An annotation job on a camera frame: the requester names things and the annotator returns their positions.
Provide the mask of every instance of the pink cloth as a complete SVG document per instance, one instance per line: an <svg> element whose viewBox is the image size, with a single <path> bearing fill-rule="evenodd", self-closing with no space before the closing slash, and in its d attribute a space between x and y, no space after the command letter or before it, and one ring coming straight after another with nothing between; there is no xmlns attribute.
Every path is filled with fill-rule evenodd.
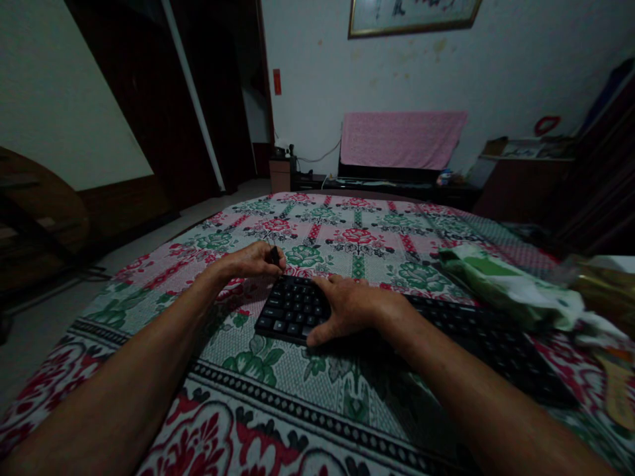
<svg viewBox="0 0 635 476"><path fill-rule="evenodd" d="M441 170L467 119L464 111L349 112L344 114L342 163Z"/></svg>

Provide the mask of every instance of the power cord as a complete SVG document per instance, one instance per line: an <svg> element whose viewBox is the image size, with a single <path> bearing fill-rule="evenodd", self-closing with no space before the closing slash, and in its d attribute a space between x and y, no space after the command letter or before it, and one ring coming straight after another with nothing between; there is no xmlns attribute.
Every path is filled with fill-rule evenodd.
<svg viewBox="0 0 635 476"><path fill-rule="evenodd" d="M315 160L309 160L309 159L303 159L301 157L298 157L299 160L301 161L305 161L308 163L313 163L313 162L320 162L324 157L326 157L327 155L329 155L331 152L333 152L335 149L337 149L337 146L342 142L342 139L340 138L339 141L337 141L337 143L335 144L335 147L333 147L333 149L329 150L326 154L322 155L319 159L315 159Z"/></svg>

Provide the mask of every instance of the picture frame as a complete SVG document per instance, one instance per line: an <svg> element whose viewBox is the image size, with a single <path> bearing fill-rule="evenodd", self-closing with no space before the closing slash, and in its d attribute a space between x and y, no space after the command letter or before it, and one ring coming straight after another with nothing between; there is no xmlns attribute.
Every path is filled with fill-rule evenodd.
<svg viewBox="0 0 635 476"><path fill-rule="evenodd" d="M482 0L351 0L349 40L471 28Z"/></svg>

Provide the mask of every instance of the red object on wall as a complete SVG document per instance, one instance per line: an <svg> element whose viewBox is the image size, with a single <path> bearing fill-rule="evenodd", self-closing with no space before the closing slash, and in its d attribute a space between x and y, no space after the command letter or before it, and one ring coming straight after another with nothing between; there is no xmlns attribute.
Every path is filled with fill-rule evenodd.
<svg viewBox="0 0 635 476"><path fill-rule="evenodd" d="M273 89L276 91L276 96L282 94L282 87L280 86L280 70L273 70Z"/></svg>
<svg viewBox="0 0 635 476"><path fill-rule="evenodd" d="M547 132L555 129L559 123L560 116L545 116L534 126L534 134L536 134L536 137L544 136Z"/></svg>

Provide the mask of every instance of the dark doorway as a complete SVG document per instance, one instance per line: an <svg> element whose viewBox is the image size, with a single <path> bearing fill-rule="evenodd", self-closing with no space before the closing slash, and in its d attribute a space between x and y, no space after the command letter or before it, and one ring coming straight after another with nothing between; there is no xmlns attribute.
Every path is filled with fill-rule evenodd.
<svg viewBox="0 0 635 476"><path fill-rule="evenodd" d="M231 193L246 180L269 175L270 154L263 148L271 150L271 99L259 2L171 0L171 5Z"/></svg>
<svg viewBox="0 0 635 476"><path fill-rule="evenodd" d="M170 200L219 196L161 1L66 3Z"/></svg>

